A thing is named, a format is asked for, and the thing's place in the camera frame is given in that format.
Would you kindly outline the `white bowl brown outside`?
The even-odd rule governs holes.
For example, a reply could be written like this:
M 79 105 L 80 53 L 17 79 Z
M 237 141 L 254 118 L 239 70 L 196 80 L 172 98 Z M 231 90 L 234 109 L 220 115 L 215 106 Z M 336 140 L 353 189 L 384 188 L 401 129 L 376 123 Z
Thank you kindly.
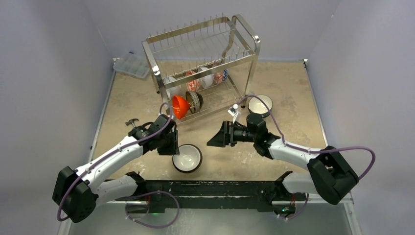
M 172 156 L 174 168 L 182 173 L 192 173 L 196 171 L 203 162 L 201 150 L 193 144 L 183 144 L 179 146 L 179 154 Z

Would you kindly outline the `beige bowl dark patterned outside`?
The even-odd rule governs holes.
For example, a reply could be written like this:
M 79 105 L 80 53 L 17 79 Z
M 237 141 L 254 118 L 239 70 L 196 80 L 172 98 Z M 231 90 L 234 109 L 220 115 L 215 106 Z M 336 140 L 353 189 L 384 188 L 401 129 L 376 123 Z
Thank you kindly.
M 204 104 L 203 97 L 201 94 L 195 91 L 185 92 L 185 99 L 189 103 L 189 110 L 192 114 L 201 111 Z

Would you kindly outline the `orange white floral bowl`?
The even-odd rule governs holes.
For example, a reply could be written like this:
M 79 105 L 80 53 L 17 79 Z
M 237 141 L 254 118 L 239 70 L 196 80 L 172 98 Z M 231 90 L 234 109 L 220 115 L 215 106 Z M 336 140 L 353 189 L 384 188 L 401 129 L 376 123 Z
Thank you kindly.
M 194 71 L 189 70 L 186 72 L 186 76 L 195 74 Z M 195 79 L 186 83 L 186 88 L 188 91 L 196 92 L 200 88 L 200 79 Z

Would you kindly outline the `stainless steel dish rack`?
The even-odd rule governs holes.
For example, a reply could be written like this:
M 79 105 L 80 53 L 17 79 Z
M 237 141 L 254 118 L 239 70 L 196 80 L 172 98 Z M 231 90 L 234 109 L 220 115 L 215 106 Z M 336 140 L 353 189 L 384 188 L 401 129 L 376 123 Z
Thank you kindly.
M 187 91 L 186 83 L 208 74 L 228 69 L 229 76 L 198 93 L 204 104 L 200 112 L 178 119 L 186 123 L 227 110 L 238 103 L 247 105 L 255 67 L 260 52 L 260 38 L 239 14 L 220 16 L 197 23 L 185 24 L 150 36 L 142 42 L 145 58 L 156 92 L 164 102 L 171 102 L 173 89 L 180 96 Z M 186 76 L 187 71 L 195 74 Z

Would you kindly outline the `orange diamond pattern bowl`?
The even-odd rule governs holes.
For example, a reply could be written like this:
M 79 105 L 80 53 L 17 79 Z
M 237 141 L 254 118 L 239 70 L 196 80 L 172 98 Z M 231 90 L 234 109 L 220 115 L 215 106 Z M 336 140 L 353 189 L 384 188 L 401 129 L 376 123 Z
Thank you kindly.
M 229 71 L 228 69 L 225 69 L 223 71 L 218 71 L 216 73 L 213 74 L 213 81 L 215 84 L 221 84 L 223 82 L 225 82 L 227 80 L 229 76 Z

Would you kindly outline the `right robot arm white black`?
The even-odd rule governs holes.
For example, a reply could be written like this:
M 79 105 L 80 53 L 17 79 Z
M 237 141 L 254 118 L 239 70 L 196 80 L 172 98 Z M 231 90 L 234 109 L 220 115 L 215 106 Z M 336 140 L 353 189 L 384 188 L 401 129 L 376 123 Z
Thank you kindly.
M 223 121 L 207 146 L 226 147 L 251 142 L 260 156 L 307 170 L 307 173 L 292 172 L 284 176 L 275 185 L 278 198 L 287 199 L 294 193 L 318 194 L 326 202 L 336 205 L 359 183 L 359 177 L 336 148 L 307 150 L 299 145 L 289 146 L 280 136 L 269 132 L 266 121 L 259 114 L 249 114 L 246 123 Z

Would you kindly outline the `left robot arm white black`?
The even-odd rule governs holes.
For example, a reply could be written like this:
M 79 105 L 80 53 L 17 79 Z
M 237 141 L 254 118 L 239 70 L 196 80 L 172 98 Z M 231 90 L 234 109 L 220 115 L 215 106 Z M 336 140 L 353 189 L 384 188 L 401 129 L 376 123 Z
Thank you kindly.
M 109 176 L 144 154 L 156 150 L 159 155 L 179 152 L 177 125 L 172 117 L 159 114 L 154 122 L 133 129 L 114 147 L 95 160 L 58 173 L 52 194 L 58 205 L 57 219 L 77 223 L 96 207 L 119 198 L 140 200 L 149 195 L 146 181 L 135 172 L 109 180 Z

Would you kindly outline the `white bowl teal outside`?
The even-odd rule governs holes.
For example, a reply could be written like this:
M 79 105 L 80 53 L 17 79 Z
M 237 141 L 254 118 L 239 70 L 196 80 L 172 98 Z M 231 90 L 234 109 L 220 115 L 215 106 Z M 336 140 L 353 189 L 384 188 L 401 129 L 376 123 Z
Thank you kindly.
M 273 107 L 273 101 L 266 95 L 258 95 L 258 97 L 266 104 L 268 109 L 265 105 L 255 97 L 252 97 L 248 103 L 248 110 L 250 113 L 260 114 L 263 118 L 266 118 L 270 115 L 270 111 Z

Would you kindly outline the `black hammer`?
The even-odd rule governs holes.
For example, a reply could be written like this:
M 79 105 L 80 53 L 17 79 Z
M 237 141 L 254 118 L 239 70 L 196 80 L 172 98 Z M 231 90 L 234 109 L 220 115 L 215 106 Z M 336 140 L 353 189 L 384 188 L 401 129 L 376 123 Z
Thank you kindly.
M 139 119 L 138 118 L 133 118 L 133 119 L 130 119 L 127 122 L 125 122 L 125 125 L 126 126 L 131 125 L 133 128 L 136 128 L 136 122 L 139 122 Z

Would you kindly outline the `white bowl red patterned outside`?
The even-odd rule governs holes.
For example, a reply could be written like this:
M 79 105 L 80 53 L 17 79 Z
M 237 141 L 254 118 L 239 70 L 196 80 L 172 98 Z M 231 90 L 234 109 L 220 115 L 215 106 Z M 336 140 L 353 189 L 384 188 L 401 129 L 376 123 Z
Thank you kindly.
M 204 77 L 201 77 L 199 80 L 200 80 L 201 87 L 203 89 L 207 89 L 207 88 L 210 88 L 213 85 L 214 75 L 213 74 L 208 74 Z

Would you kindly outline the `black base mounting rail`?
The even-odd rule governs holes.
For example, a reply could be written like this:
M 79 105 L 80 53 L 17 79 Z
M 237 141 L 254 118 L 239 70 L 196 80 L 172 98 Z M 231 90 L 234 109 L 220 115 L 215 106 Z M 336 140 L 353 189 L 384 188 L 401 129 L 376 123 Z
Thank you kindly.
M 250 209 L 277 214 L 294 213 L 305 193 L 289 193 L 282 179 L 275 181 L 139 180 L 131 196 L 116 201 L 146 206 L 150 213 L 166 209 Z

